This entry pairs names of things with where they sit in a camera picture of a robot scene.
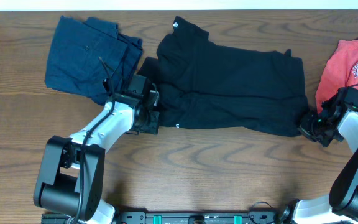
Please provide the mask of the red printed t-shirt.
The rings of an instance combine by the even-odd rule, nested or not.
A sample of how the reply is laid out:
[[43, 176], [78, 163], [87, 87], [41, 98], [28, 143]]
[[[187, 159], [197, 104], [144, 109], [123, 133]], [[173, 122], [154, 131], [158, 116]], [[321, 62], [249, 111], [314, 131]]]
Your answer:
[[315, 95], [317, 113], [339, 88], [348, 86], [358, 89], [358, 39], [340, 40], [327, 61]]

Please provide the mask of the folded navy blue trousers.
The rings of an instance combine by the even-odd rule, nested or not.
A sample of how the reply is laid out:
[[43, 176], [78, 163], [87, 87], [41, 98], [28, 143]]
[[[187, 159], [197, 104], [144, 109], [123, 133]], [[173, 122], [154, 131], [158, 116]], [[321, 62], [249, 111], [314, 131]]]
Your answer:
[[61, 16], [48, 55], [46, 87], [104, 105], [111, 92], [127, 88], [142, 52], [142, 39], [120, 33], [116, 23]]

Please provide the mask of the black t-shirt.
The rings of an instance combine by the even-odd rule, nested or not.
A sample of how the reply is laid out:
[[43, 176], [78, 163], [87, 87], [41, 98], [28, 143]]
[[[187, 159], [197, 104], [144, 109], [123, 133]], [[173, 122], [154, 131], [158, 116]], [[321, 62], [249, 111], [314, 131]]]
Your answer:
[[309, 110], [303, 62], [286, 52], [217, 45], [207, 31], [176, 17], [173, 30], [139, 73], [156, 84], [160, 124], [185, 129], [244, 127], [299, 135]]

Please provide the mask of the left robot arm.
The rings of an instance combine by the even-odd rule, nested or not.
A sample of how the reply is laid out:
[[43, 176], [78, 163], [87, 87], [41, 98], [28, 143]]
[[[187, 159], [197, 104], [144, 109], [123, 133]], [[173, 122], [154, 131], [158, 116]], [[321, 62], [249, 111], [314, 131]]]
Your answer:
[[62, 223], [113, 223], [115, 208], [101, 198], [105, 155], [130, 131], [158, 133], [157, 90], [115, 93], [94, 120], [45, 145], [34, 205], [62, 215]]

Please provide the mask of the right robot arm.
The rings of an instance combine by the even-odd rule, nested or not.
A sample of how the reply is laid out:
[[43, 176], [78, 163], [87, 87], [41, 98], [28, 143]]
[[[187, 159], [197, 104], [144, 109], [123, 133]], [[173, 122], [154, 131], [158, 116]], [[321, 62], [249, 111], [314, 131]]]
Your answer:
[[285, 208], [279, 223], [358, 223], [358, 89], [338, 89], [322, 108], [302, 118], [300, 133], [324, 147], [334, 139], [346, 141], [352, 156], [328, 195], [296, 200]]

